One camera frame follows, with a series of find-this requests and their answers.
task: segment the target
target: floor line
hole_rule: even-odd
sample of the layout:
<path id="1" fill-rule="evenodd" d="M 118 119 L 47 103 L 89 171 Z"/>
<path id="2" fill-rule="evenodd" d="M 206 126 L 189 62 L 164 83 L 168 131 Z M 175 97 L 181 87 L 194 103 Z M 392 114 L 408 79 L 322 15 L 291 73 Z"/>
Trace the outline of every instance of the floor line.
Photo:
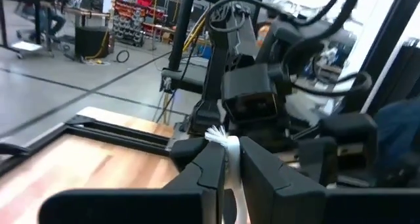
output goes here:
<path id="1" fill-rule="evenodd" d="M 148 62 L 145 62 L 144 64 L 141 64 L 140 66 L 137 66 L 136 68 L 133 68 L 133 69 L 129 70 L 128 72 L 125 72 L 124 74 L 121 74 L 120 76 L 117 76 L 114 79 L 111 79 L 110 81 L 108 81 L 106 83 L 103 83 L 102 85 L 99 85 L 98 87 L 95 87 L 94 89 L 91 89 L 91 90 L 85 92 L 84 94 L 82 94 L 82 95 L 80 95 L 80 96 L 78 96 L 78 97 L 76 97 L 76 98 L 74 98 L 74 99 L 72 99 L 72 100 L 70 100 L 68 102 L 65 102 L 65 103 L 63 103 L 63 104 L 61 104 L 59 106 L 56 106 L 56 107 L 54 107 L 54 108 L 52 108 L 52 109 L 50 109 L 50 110 L 48 110 L 48 111 L 46 111 L 44 113 L 42 113 L 42 114 L 40 114 L 40 115 L 32 118 L 32 119 L 29 119 L 28 121 L 26 121 L 24 123 L 21 123 L 20 125 L 12 128 L 12 129 L 9 129 L 8 131 L 0 134 L 0 139 L 1 138 L 4 138 L 4 137 L 10 137 L 11 135 L 14 135 L 15 133 L 18 133 L 19 131 L 22 131 L 22 130 L 26 129 L 29 126 L 31 126 L 31 125 L 33 125 L 33 124 L 35 124 L 37 122 L 40 122 L 41 120 L 49 117 L 50 115 L 53 115 L 53 114 L 55 114 L 55 113 L 57 113 L 57 112 L 65 109 L 65 108 L 67 108 L 68 106 L 72 105 L 73 103 L 76 103 L 76 102 L 78 102 L 78 101 L 80 101 L 82 99 L 85 99 L 89 95 L 92 95 L 92 94 L 96 93 L 97 91 L 99 91 L 99 90 L 101 90 L 101 89 L 109 86 L 111 83 L 114 83 L 115 81 L 117 81 L 119 79 L 122 79 L 125 76 L 128 76 L 129 74 L 132 74 L 132 73 L 136 72 L 137 70 L 143 68 L 144 66 L 152 63 L 153 61 L 155 61 L 157 59 L 160 59 L 162 57 L 165 57 L 165 56 L 169 55 L 170 53 L 171 52 L 168 52 L 168 53 L 165 53 L 165 54 L 163 54 L 161 56 L 158 56 L 156 58 L 153 58 L 152 60 L 149 60 Z"/>
<path id="2" fill-rule="evenodd" d="M 51 80 L 51 79 L 45 79 L 45 78 L 41 78 L 41 77 L 37 77 L 37 76 L 31 76 L 29 74 L 15 72 L 15 71 L 12 71 L 12 70 L 9 70 L 9 69 L 0 68 L 0 71 L 10 73 L 10 74 L 16 74 L 18 76 L 22 76 L 22 77 L 26 77 L 26 78 L 30 78 L 30 79 L 39 80 L 39 81 L 42 81 L 42 82 L 47 82 L 47 83 L 52 83 L 52 84 L 55 84 L 55 85 L 60 85 L 60 86 L 67 87 L 67 88 L 70 88 L 70 89 L 77 89 L 77 90 L 80 90 L 80 91 L 89 92 L 89 89 L 85 89 L 85 88 L 82 88 L 82 87 L 70 85 L 70 84 L 67 84 L 67 83 L 61 83 L 61 82 Z M 136 100 L 132 100 L 132 99 L 126 99 L 126 98 L 119 97 L 119 96 L 109 95 L 107 93 L 96 92 L 96 93 L 93 93 L 93 94 L 100 95 L 100 96 L 103 96 L 103 97 L 108 97 L 108 98 L 111 98 L 111 99 L 124 101 L 124 102 L 130 102 L 130 103 L 134 103 L 134 104 L 141 105 L 141 106 L 146 106 L 148 108 L 160 109 L 160 110 L 163 109 L 160 106 L 155 106 L 153 104 L 148 104 L 148 103 L 145 103 L 145 102 L 140 102 L 140 101 L 136 101 Z M 175 113 L 175 114 L 178 114 L 178 115 L 181 115 L 181 116 L 187 116 L 187 113 L 184 113 L 184 112 L 179 112 L 179 111 L 170 110 L 170 109 L 167 109 L 167 110 L 170 113 Z"/>

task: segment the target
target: black cable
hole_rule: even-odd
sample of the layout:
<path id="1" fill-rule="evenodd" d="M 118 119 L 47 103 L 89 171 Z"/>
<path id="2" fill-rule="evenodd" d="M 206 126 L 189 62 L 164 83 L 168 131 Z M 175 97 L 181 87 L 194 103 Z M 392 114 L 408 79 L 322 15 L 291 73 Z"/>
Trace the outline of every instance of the black cable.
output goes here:
<path id="1" fill-rule="evenodd" d="M 284 54 L 282 67 L 283 70 L 288 69 L 288 63 L 291 61 L 291 59 L 295 58 L 301 51 L 304 51 L 305 49 L 309 48 L 310 46 L 313 46 L 314 44 L 319 43 L 322 39 L 325 39 L 335 33 L 337 33 L 341 27 L 343 27 L 343 24 L 346 22 L 346 20 L 350 17 L 353 8 L 356 6 L 358 0 L 346 0 L 345 4 L 343 5 L 343 8 L 338 15 L 338 17 L 335 19 L 334 23 L 330 25 L 330 27 L 325 30 L 324 32 L 315 35 L 313 37 L 306 38 L 294 45 L 292 45 L 287 51 L 286 54 Z M 371 85 L 372 85 L 372 79 L 369 74 L 365 72 L 358 72 L 355 74 L 350 74 L 343 79 L 340 79 L 339 82 L 342 83 L 344 81 L 348 81 L 350 79 L 356 79 L 357 77 L 363 78 L 363 81 L 361 84 L 356 85 L 352 87 L 350 90 L 346 91 L 337 91 L 337 92 L 325 92 L 325 91 L 318 91 L 315 89 L 308 89 L 301 87 L 299 85 L 296 85 L 295 83 L 291 83 L 292 87 L 300 89 L 302 91 L 305 91 L 307 93 L 313 94 L 313 95 L 319 95 L 319 96 L 325 96 L 325 97 L 342 97 L 346 96 L 348 94 L 353 93 L 360 93 L 362 91 L 367 91 Z"/>
<path id="2" fill-rule="evenodd" d="M 350 79 L 365 78 L 364 83 L 361 84 L 361 85 L 358 85 L 358 87 L 361 87 L 361 88 L 364 88 L 364 89 L 369 89 L 371 87 L 371 84 L 372 84 L 371 77 L 367 73 L 365 73 L 365 72 L 351 73 L 351 74 L 349 74 L 349 75 L 347 75 L 347 76 L 345 76 L 345 77 L 343 77 L 341 79 L 338 79 L 338 80 L 326 79 L 326 78 L 320 76 L 317 73 L 316 69 L 315 69 L 315 65 L 316 65 L 315 61 L 316 61 L 316 59 L 317 59 L 316 57 L 313 57 L 310 64 L 311 64 L 311 70 L 312 70 L 313 74 L 315 75 L 315 78 L 319 82 L 324 83 L 324 84 L 327 84 L 327 85 L 337 85 L 339 83 L 344 83 L 344 82 L 346 82 L 346 81 L 348 81 Z M 302 90 L 302 91 L 305 91 L 307 93 L 311 93 L 311 91 L 307 91 L 305 88 L 303 88 L 301 86 L 298 86 L 297 88 L 300 89 L 300 90 Z M 342 92 L 332 92 L 332 93 L 330 92 L 330 93 L 328 93 L 328 92 L 325 92 L 325 91 L 317 91 L 314 94 L 315 95 L 319 95 L 319 96 L 325 96 L 326 93 L 331 95 L 329 97 L 340 97 L 340 96 L 343 96 L 343 95 L 341 95 Z"/>
<path id="3" fill-rule="evenodd" d="M 256 1 L 256 0 L 220 0 L 218 3 L 214 4 L 209 11 L 207 11 L 206 14 L 206 18 L 205 18 L 205 26 L 209 29 L 211 29 L 211 15 L 215 12 L 218 11 L 219 8 L 229 2 L 233 2 L 233 1 L 242 1 L 245 3 L 250 3 L 250 4 L 254 4 L 260 7 L 263 7 L 269 11 L 273 11 L 273 12 L 277 12 L 279 15 L 281 16 L 285 16 L 285 13 L 283 13 L 281 10 L 278 10 L 268 4 L 262 3 L 260 1 Z M 318 44 L 321 40 L 328 38 L 329 36 L 337 33 L 344 25 L 344 23 L 346 22 L 346 20 L 350 17 L 353 8 L 356 6 L 358 0 L 346 0 L 340 14 L 338 15 L 338 17 L 335 19 L 334 23 L 332 23 L 332 25 L 330 25 L 330 27 L 325 30 L 324 32 L 306 38 L 294 45 L 292 45 L 284 54 L 283 57 L 283 61 L 282 61 L 282 67 L 283 67 L 283 72 L 288 72 L 288 63 L 291 61 L 291 59 L 295 58 L 295 56 L 297 56 L 301 51 L 310 48 L 311 46 Z M 294 21 L 294 17 L 292 19 L 292 17 L 290 16 L 290 18 L 287 19 L 288 21 L 292 22 Z M 345 96 L 349 93 L 359 93 L 360 91 L 366 91 L 371 87 L 372 84 L 372 80 L 371 77 L 369 76 L 369 74 L 365 73 L 365 72 L 359 72 L 357 74 L 351 74 L 343 79 L 340 80 L 340 82 L 344 82 L 350 79 L 354 79 L 356 77 L 362 77 L 364 79 L 363 83 L 353 87 L 352 89 L 348 90 L 348 91 L 339 91 L 339 92 L 325 92 L 325 91 L 317 91 L 317 90 L 313 90 L 313 89 L 307 89 L 304 87 L 301 87 L 299 85 L 294 84 L 293 82 L 291 82 L 292 87 L 300 89 L 302 91 L 305 91 L 307 93 L 313 94 L 313 95 L 320 95 L 320 96 L 325 96 L 325 97 L 341 97 L 341 96 Z"/>
<path id="4" fill-rule="evenodd" d="M 249 3 L 249 4 L 260 6 L 260 7 L 264 8 L 264 9 L 267 9 L 267 10 L 270 10 L 270 11 L 273 11 L 273 12 L 276 12 L 278 14 L 283 14 L 282 11 L 280 11 L 280 10 L 272 7 L 271 5 L 262 3 L 260 1 L 256 1 L 256 0 L 220 0 L 217 3 L 215 3 L 212 7 L 210 7 L 209 10 L 207 11 L 207 14 L 205 15 L 205 22 L 204 22 L 205 23 L 205 27 L 207 29 L 209 29 L 209 30 L 212 30 L 212 25 L 210 23 L 210 21 L 211 21 L 211 15 L 215 11 L 217 11 L 221 6 L 223 6 L 223 5 L 227 4 L 227 3 L 233 2 L 233 1 L 238 1 L 238 2 L 239 1 L 242 1 L 244 3 Z"/>
<path id="5" fill-rule="evenodd" d="M 191 60 L 191 57 L 192 57 L 192 53 L 194 52 L 194 49 L 196 48 L 198 37 L 199 36 L 197 35 L 196 38 L 194 39 L 194 42 L 192 43 L 192 48 L 190 49 L 190 54 L 188 55 L 188 59 L 187 59 L 186 64 L 185 64 L 185 69 L 184 69 L 184 71 L 183 71 L 183 73 L 181 75 L 181 78 L 179 79 L 178 85 L 175 88 L 175 90 L 172 92 L 171 98 L 167 101 L 165 107 L 162 108 L 162 113 L 157 118 L 157 122 L 159 122 L 160 119 L 162 119 L 162 116 L 167 111 L 168 106 L 170 105 L 171 101 L 173 100 L 173 97 L 175 96 L 175 93 L 177 92 L 178 88 L 180 87 L 180 85 L 181 85 L 181 83 L 182 83 L 182 81 L 184 79 L 186 70 L 188 69 L 188 66 L 190 65 L 190 60 Z"/>
<path id="6" fill-rule="evenodd" d="M 338 0 L 329 0 L 329 2 L 322 8 L 322 10 L 316 14 L 316 16 L 312 17 L 310 20 L 307 20 L 306 22 L 299 22 L 299 19 L 294 19 L 293 24 L 296 26 L 309 26 L 311 24 L 314 24 L 315 22 L 321 20 L 322 17 L 324 17 L 329 10 L 331 10 L 331 8 L 334 6 L 334 4 L 337 2 Z"/>
<path id="7" fill-rule="evenodd" d="M 159 102 L 157 103 L 157 109 L 155 110 L 155 114 L 153 114 L 153 118 L 152 121 L 155 121 L 156 116 L 158 115 L 158 111 L 159 111 L 159 105 L 162 102 L 163 96 L 165 95 L 165 92 L 163 92 L 160 96 Z"/>
<path id="8" fill-rule="evenodd" d="M 127 58 L 125 58 L 124 60 L 119 59 L 119 57 L 121 56 L 121 54 L 123 53 L 127 53 Z M 118 63 L 124 63 L 126 61 L 128 61 L 130 58 L 130 53 L 127 50 L 121 50 L 120 52 L 118 52 L 117 57 L 116 57 L 116 61 Z"/>
<path id="9" fill-rule="evenodd" d="M 218 27 L 214 27 L 212 24 L 209 24 L 209 28 L 213 31 L 220 32 L 220 33 L 231 33 L 242 28 L 242 26 L 245 24 L 245 19 L 246 19 L 245 13 L 242 13 L 241 22 L 237 26 L 234 26 L 231 28 L 218 28 Z"/>

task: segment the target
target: black pole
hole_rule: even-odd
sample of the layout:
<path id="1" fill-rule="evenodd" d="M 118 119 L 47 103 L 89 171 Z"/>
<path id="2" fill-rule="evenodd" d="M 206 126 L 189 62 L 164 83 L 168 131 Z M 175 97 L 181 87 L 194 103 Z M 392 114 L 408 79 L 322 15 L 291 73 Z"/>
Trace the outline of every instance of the black pole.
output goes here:
<path id="1" fill-rule="evenodd" d="M 47 22 L 48 22 L 48 24 L 47 24 L 47 29 L 45 30 L 46 31 L 45 32 L 45 36 L 47 36 L 46 37 L 47 50 L 48 51 L 51 51 L 51 36 L 50 36 L 50 32 L 51 32 L 51 24 L 53 22 L 53 12 L 52 12 L 51 8 L 47 8 L 46 11 L 47 11 L 46 14 L 47 14 Z"/>
<path id="2" fill-rule="evenodd" d="M 252 16 L 252 19 L 251 19 L 252 27 L 254 27 L 255 35 L 258 32 L 257 30 L 258 15 L 260 15 L 260 6 L 255 6 L 254 15 Z"/>
<path id="3" fill-rule="evenodd" d="M 36 37 L 35 37 L 35 42 L 40 45 L 41 44 L 41 28 L 39 27 L 39 23 L 40 23 L 40 17 L 39 17 L 39 11 L 41 11 L 41 4 L 39 3 L 39 1 L 36 1 L 34 3 L 35 5 L 35 33 L 36 33 Z"/>
<path id="4" fill-rule="evenodd" d="M 378 80 L 385 64 L 388 61 L 402 33 L 406 29 L 420 0 L 394 0 L 381 28 L 367 54 L 360 70 L 366 71 L 372 78 L 373 84 Z M 358 112 L 362 109 L 368 99 L 370 91 L 367 93 L 349 95 L 343 100 L 341 113 Z M 372 108 L 375 108 L 376 100 L 371 102 Z"/>
<path id="5" fill-rule="evenodd" d="M 5 6 L 3 4 L 3 0 L 0 0 L 0 27 L 1 27 L 1 39 L 3 41 L 3 46 L 9 47 L 9 44 L 7 43 Z"/>
<path id="6" fill-rule="evenodd" d="M 173 46 L 171 57 L 169 57 L 168 68 L 173 71 L 179 69 L 179 63 L 182 58 L 182 49 L 184 48 L 184 42 L 186 39 L 186 31 L 188 29 L 188 23 L 190 22 L 191 8 L 194 3 L 194 0 L 182 0 L 178 21 L 177 21 L 177 30 L 175 31 L 173 37 Z"/>

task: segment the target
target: blue object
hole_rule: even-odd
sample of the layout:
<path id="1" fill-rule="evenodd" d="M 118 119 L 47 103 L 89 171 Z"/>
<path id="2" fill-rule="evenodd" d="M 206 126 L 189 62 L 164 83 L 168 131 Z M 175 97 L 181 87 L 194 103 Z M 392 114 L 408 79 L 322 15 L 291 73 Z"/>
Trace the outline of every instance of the blue object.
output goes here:
<path id="1" fill-rule="evenodd" d="M 378 125 L 377 168 L 392 168 L 400 157 L 413 152 L 413 139 L 419 132 L 420 98 L 395 102 L 380 109 L 374 117 Z"/>
<path id="2" fill-rule="evenodd" d="M 212 54 L 211 46 L 203 47 L 202 53 L 203 53 L 203 58 L 210 60 L 211 54 Z"/>

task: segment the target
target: desk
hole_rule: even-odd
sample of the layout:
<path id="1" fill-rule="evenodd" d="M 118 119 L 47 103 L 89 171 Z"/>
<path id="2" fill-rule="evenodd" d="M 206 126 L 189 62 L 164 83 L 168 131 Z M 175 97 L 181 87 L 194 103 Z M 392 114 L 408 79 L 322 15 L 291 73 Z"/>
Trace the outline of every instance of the desk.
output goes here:
<path id="1" fill-rule="evenodd" d="M 48 7 L 48 8 L 59 8 L 59 9 L 61 8 L 60 5 L 53 6 L 51 3 L 47 3 L 47 2 L 41 2 L 41 5 L 44 6 L 44 7 Z M 96 12 L 96 11 L 91 11 L 91 10 L 84 9 L 84 8 L 74 8 L 74 7 L 64 7 L 64 12 L 74 14 L 76 16 L 81 17 L 81 24 L 80 24 L 80 19 L 76 18 L 75 23 L 74 23 L 75 26 L 85 26 L 86 25 L 86 17 L 91 18 L 93 16 L 104 17 L 105 18 L 105 26 L 107 26 L 108 21 L 109 21 L 110 16 L 111 16 L 110 13 Z"/>
<path id="2" fill-rule="evenodd" d="M 79 114 L 163 136 L 172 127 L 101 110 Z M 0 178 L 2 224 L 36 224 L 42 202 L 72 188 L 158 188 L 178 171 L 170 159 L 121 146 L 65 135 Z"/>
<path id="3" fill-rule="evenodd" d="M 155 48 L 155 36 L 156 36 L 156 30 L 161 30 L 162 32 L 167 32 L 167 33 L 170 33 L 170 34 L 174 34 L 174 33 L 175 33 L 175 30 L 173 30 L 173 29 L 171 29 L 171 28 L 168 28 L 168 27 L 165 27 L 165 26 L 159 26 L 159 25 L 149 24 L 149 23 L 143 23 L 143 25 L 145 25 L 145 26 L 149 26 L 149 27 L 152 27 L 152 28 L 153 28 L 153 34 L 152 34 L 152 49 L 151 49 L 151 51 L 153 51 L 153 50 L 155 50 L 155 49 L 156 49 L 156 48 Z M 206 40 L 206 39 L 204 39 L 204 38 L 202 38 L 202 37 L 199 37 L 199 38 L 198 38 L 198 40 L 197 40 L 197 44 L 198 44 L 198 45 L 210 45 L 211 43 L 210 43 L 210 41 L 209 41 L 209 40 Z"/>

